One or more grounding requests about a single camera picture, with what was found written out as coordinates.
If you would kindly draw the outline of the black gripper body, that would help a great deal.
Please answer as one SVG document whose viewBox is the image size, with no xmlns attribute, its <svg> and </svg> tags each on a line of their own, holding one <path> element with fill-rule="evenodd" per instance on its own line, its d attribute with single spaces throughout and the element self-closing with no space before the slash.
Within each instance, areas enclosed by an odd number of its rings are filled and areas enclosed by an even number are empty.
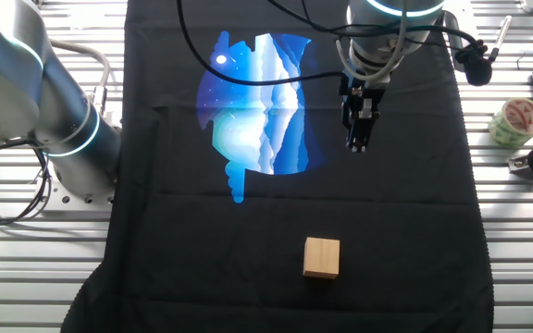
<svg viewBox="0 0 533 333">
<path fill-rule="evenodd" d="M 341 77 L 339 95 L 352 110 L 377 110 L 385 92 L 385 84 L 359 80 L 346 73 Z"/>
</svg>

